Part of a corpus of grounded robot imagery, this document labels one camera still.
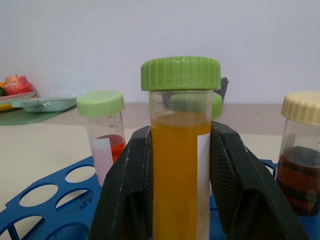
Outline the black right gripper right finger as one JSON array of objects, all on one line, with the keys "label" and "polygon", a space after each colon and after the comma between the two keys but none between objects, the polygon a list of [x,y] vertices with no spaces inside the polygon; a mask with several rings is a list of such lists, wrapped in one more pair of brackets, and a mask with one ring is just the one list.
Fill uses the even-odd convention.
[{"label": "black right gripper right finger", "polygon": [[265,165],[229,126],[213,121],[210,182],[228,240],[307,240],[309,236]]}]

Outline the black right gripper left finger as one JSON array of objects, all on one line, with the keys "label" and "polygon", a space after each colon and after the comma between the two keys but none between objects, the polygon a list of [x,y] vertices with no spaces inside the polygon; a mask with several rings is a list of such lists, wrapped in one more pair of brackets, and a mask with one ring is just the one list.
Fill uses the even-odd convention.
[{"label": "black right gripper left finger", "polygon": [[89,240],[150,240],[153,233],[153,149],[150,126],[133,132],[106,174]]}]

